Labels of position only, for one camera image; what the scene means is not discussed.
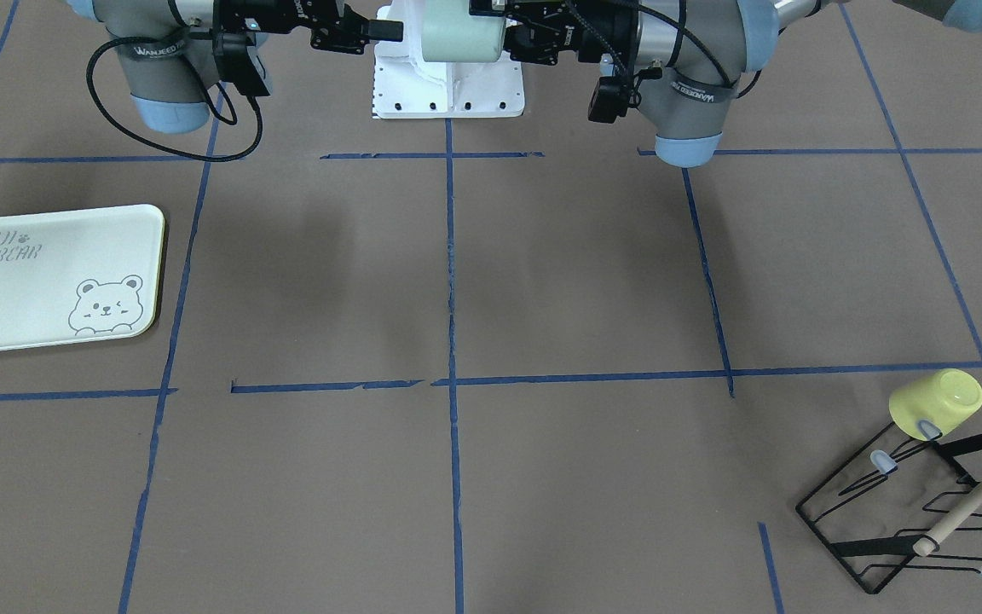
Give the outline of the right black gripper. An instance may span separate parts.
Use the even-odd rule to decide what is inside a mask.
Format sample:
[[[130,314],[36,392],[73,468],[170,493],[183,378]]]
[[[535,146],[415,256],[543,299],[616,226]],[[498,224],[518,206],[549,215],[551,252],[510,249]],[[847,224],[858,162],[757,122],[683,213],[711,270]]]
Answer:
[[[214,21],[223,32],[288,34],[312,30],[317,50],[362,55],[370,43],[404,40],[404,23],[367,19],[338,1],[215,1]]]

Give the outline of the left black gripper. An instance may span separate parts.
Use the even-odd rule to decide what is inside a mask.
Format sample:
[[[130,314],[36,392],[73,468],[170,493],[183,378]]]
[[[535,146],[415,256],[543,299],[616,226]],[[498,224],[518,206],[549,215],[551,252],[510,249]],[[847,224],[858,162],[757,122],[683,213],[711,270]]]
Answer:
[[[562,51],[580,62],[633,63],[638,42],[638,13],[620,1],[471,0],[469,15],[506,17],[504,50],[512,60],[554,66]]]

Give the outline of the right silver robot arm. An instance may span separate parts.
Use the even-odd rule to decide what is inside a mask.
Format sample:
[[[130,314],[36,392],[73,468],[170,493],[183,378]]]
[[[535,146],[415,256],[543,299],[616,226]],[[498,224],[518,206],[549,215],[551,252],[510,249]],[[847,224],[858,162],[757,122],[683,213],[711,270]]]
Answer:
[[[312,48],[361,55],[377,40],[401,42],[404,24],[369,20],[343,1],[70,1],[104,25],[132,100],[149,129],[182,135],[211,115],[208,90],[229,83],[246,97],[270,95],[260,46],[297,27]]]

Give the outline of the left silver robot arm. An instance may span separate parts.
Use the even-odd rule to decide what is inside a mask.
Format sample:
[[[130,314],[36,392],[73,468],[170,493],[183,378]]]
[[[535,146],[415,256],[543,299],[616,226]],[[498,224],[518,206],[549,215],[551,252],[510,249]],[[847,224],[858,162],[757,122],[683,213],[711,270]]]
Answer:
[[[655,127],[659,159],[679,168],[716,152],[731,104],[748,93],[780,35],[823,1],[469,1],[503,17],[504,50],[529,65],[563,51],[600,66],[588,119],[612,124],[638,110]]]

